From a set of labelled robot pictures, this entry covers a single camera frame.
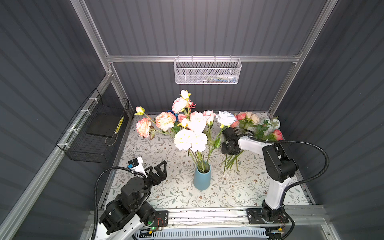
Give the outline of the white rose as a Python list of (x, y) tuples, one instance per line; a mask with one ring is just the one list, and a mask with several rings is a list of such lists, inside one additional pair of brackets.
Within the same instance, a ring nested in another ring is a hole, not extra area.
[(211, 160), (211, 155), (213, 154), (214, 150), (216, 150), (221, 142), (221, 134), (223, 133), (224, 130), (227, 128), (230, 128), (233, 123), (237, 121), (236, 117), (234, 114), (228, 112), (228, 111), (219, 111), (216, 114), (216, 120), (220, 124), (220, 131), (218, 134), (216, 134), (215, 137), (212, 135), (212, 127), (214, 122), (209, 123), (209, 152), (208, 152), (208, 157), (207, 157), (207, 163), (210, 163)]

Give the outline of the cream double peony stem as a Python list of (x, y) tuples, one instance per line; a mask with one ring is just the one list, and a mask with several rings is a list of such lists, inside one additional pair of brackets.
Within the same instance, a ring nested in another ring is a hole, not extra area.
[(182, 129), (176, 133), (174, 144), (179, 151), (187, 151), (200, 173), (205, 174), (210, 170), (208, 159), (204, 156), (208, 144), (206, 134)]

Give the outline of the pink peony stem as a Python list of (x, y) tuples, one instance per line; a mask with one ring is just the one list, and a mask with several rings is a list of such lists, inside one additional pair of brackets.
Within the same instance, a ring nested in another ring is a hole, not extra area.
[(178, 115), (179, 126), (189, 129), (195, 133), (202, 133), (206, 128), (207, 117), (200, 112), (193, 112), (187, 117), (185, 114)]

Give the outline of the blue ceramic vase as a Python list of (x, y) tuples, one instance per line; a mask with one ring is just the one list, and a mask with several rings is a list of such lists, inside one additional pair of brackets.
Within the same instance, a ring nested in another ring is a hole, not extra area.
[(194, 173), (194, 186), (196, 189), (200, 191), (204, 191), (208, 189), (211, 184), (211, 175), (212, 175), (212, 167), (211, 164), (206, 165), (207, 170), (203, 173), (199, 171), (199, 168), (196, 167)]

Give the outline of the pink spray rose stem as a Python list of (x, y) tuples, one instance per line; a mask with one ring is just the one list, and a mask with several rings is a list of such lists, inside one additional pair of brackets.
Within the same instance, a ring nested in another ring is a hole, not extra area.
[(136, 131), (144, 139), (152, 140), (156, 134), (170, 135), (175, 138), (176, 133), (185, 129), (179, 126), (178, 117), (173, 112), (160, 113), (153, 119), (146, 114), (143, 107), (138, 106), (135, 111), (135, 115), (144, 116), (136, 123)]

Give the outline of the pink multi-bloom rose stem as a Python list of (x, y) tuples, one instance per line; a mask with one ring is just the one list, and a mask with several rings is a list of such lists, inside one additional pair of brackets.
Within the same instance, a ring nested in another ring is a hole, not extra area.
[(190, 99), (191, 93), (187, 90), (181, 90), (180, 97), (174, 100), (172, 105), (172, 111), (175, 114), (181, 112), (189, 115), (192, 109), (196, 108), (196, 104)]

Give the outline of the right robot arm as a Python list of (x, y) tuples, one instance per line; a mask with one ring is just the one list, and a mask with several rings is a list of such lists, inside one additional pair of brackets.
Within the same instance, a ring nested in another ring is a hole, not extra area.
[(237, 155), (241, 151), (250, 151), (264, 157), (270, 185), (263, 200), (261, 216), (264, 222), (273, 223), (284, 214), (286, 187), (299, 169), (298, 165), (289, 157), (287, 148), (279, 143), (257, 140), (244, 134), (238, 135), (232, 128), (225, 129), (223, 136), (225, 139), (222, 144), (223, 154)]

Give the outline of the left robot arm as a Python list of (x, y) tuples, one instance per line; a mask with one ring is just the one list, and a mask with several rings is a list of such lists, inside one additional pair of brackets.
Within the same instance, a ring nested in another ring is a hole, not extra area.
[[(109, 202), (102, 216), (99, 217), (98, 210), (98, 185), (102, 176), (109, 171), (120, 170), (134, 175), (133, 178), (121, 188), (121, 193)], [(167, 178), (167, 162), (162, 161), (155, 167), (144, 169), (143, 173), (136, 172), (128, 167), (111, 167), (103, 171), (96, 180), (94, 187), (94, 226), (91, 240), (97, 236), (97, 228), (103, 225), (107, 231), (107, 235), (121, 231), (129, 225), (131, 229), (125, 232), (127, 237), (130, 237), (143, 226), (150, 226), (155, 219), (156, 211), (148, 203), (148, 198), (151, 195), (151, 190), (154, 186), (162, 183)]]

